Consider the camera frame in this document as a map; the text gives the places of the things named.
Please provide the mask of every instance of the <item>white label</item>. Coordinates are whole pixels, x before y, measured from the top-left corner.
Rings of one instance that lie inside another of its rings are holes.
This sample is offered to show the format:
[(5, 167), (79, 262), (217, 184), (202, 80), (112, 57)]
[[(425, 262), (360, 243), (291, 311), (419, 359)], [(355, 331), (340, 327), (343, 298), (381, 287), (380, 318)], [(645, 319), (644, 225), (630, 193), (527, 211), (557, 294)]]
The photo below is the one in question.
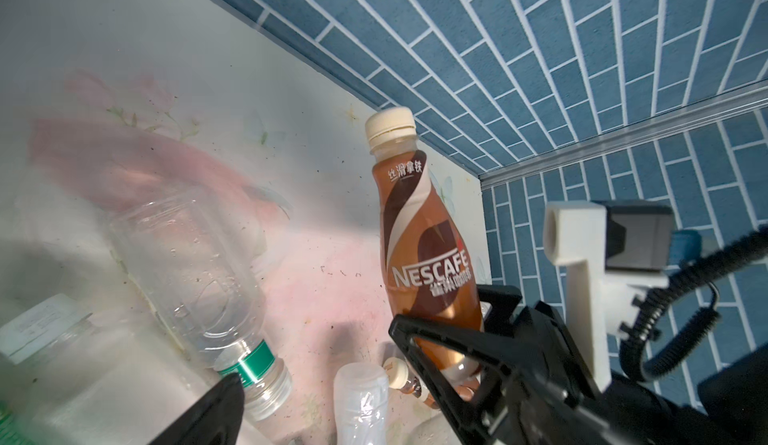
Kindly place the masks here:
[(72, 298), (54, 295), (0, 327), (0, 353), (18, 365), (89, 315)]

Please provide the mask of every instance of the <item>blue brick wall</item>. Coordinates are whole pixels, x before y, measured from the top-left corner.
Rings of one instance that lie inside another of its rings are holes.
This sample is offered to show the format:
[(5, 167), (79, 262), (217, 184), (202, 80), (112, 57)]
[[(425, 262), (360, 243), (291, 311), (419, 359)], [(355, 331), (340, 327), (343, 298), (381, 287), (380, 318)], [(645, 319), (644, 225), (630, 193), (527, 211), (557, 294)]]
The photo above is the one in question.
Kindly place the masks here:
[(766, 0), (223, 1), (373, 106), (410, 107), (422, 139), (473, 174), (768, 66)]
[[(544, 210), (550, 200), (659, 201), (672, 207), (678, 229), (698, 230), (710, 251), (768, 224), (766, 122), (768, 108), (484, 190), (494, 283), (520, 287), (527, 305), (543, 298), (562, 309), (565, 269), (553, 267), (542, 247)], [(723, 320), (682, 367), (653, 384), (678, 403), (699, 406), (698, 382), (768, 343), (766, 261), (717, 284)], [(652, 344), (652, 351), (708, 300), (704, 292), (672, 306), (660, 325), (666, 338)], [(619, 371), (618, 343), (609, 337), (608, 344), (612, 365)]]

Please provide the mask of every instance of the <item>coiled black tube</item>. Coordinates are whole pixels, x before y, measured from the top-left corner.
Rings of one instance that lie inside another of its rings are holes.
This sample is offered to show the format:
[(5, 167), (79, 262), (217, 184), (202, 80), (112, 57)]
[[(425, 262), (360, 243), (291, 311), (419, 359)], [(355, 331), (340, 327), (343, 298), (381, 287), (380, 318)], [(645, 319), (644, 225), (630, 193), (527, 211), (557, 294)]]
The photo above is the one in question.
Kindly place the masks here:
[(700, 309), (659, 354), (643, 363), (645, 344), (661, 316), (682, 296), (739, 270), (766, 253), (768, 227), (763, 226), (678, 271), (670, 277), (667, 288), (650, 289), (628, 337), (621, 341), (619, 362), (627, 377), (634, 381), (653, 381), (672, 371), (714, 328), (719, 314), (714, 307)]

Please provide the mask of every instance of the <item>cable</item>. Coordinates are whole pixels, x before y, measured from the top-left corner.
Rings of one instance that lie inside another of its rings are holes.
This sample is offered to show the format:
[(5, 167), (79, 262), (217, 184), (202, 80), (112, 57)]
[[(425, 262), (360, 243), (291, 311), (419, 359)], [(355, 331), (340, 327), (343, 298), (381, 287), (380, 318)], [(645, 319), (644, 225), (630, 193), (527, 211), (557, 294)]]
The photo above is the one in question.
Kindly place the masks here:
[[(638, 318), (621, 341), (621, 369), (634, 381), (654, 381), (671, 372), (715, 327), (720, 314), (715, 310), (720, 293), (714, 282), (768, 253), (768, 226), (760, 227), (722, 250), (700, 258), (669, 279), (667, 288), (651, 288), (640, 305)], [(712, 303), (700, 308), (685, 327), (656, 356), (643, 363), (645, 344), (654, 335), (656, 324), (667, 309), (698, 287), (713, 288)]]

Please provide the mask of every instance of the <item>bottle cap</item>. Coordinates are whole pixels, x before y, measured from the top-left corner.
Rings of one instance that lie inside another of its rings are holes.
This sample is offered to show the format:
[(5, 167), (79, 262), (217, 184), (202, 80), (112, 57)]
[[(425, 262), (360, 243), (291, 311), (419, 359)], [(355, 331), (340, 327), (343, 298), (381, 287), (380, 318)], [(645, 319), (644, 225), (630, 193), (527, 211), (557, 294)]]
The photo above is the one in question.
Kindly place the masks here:
[(395, 138), (416, 136), (416, 122), (411, 109), (398, 106), (374, 114), (366, 122), (366, 135), (371, 150)]
[(397, 390), (408, 383), (408, 364), (398, 357), (389, 357), (384, 362), (384, 371), (389, 378), (389, 388)]

